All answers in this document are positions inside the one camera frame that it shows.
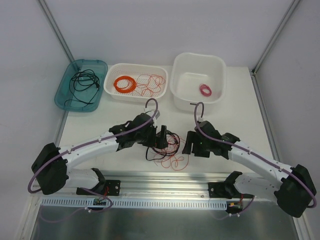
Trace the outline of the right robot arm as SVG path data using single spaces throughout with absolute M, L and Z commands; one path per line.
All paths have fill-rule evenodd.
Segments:
M 258 177 L 233 171 L 223 182 L 210 183 L 213 197 L 233 199 L 251 195 L 277 203 L 288 215 L 299 218 L 315 208 L 317 190 L 306 167 L 293 167 L 254 152 L 231 133 L 220 134 L 209 121 L 197 122 L 188 131 L 183 154 L 209 158 L 211 154 L 245 166 Z

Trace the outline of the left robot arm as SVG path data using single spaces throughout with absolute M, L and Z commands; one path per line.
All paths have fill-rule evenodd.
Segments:
M 94 157 L 116 153 L 134 144 L 165 149 L 168 146 L 167 127 L 162 125 L 157 131 L 156 119 L 148 113 L 141 113 L 87 142 L 64 147 L 48 143 L 31 166 L 32 181 L 37 181 L 39 191 L 44 195 L 52 195 L 64 187 L 75 188 L 78 195 L 103 195 L 107 181 L 101 171 L 96 167 L 76 167 Z

